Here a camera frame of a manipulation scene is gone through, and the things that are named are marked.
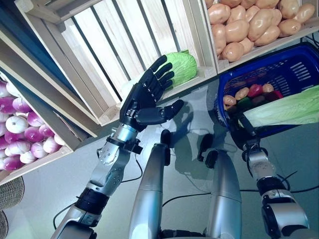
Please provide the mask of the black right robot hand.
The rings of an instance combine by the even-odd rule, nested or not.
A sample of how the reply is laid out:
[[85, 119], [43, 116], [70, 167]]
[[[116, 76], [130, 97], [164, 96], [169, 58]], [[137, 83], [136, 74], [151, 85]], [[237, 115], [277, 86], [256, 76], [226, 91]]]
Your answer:
[[243, 113], [238, 113], [230, 119], [229, 130], [239, 149], [244, 151], [254, 146], [260, 146], [260, 138], [257, 136], [255, 128]]

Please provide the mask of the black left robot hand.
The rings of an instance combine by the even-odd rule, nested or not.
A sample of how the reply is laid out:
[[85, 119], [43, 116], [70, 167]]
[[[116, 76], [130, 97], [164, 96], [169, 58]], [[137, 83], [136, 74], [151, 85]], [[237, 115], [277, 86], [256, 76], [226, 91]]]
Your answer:
[[183, 100], [157, 107], [164, 91], [172, 85], [173, 76], [172, 64], [167, 62], [167, 56], [158, 58], [130, 90], [120, 109], [120, 122], [141, 132], [148, 125], [164, 123], [177, 115], [184, 106]]

